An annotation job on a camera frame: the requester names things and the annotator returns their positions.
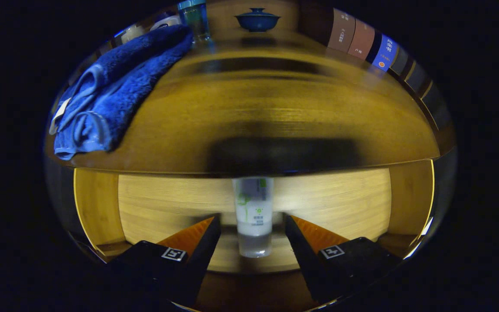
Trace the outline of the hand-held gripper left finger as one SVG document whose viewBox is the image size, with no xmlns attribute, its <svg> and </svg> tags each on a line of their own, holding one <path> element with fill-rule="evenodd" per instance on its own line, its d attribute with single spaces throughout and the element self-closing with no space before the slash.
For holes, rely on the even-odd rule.
<svg viewBox="0 0 499 312">
<path fill-rule="evenodd" d="M 136 308 L 192 306 L 220 235 L 220 218 L 214 215 L 158 243 L 139 241 L 109 261 L 105 270 Z"/>
</svg>

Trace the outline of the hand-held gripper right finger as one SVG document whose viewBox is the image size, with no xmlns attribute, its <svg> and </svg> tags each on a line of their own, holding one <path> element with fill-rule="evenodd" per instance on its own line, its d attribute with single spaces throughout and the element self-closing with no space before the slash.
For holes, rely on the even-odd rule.
<svg viewBox="0 0 499 312">
<path fill-rule="evenodd" d="M 294 215 L 285 234 L 313 300 L 346 299 L 392 272 L 403 258 L 366 237 L 347 239 Z"/>
</svg>

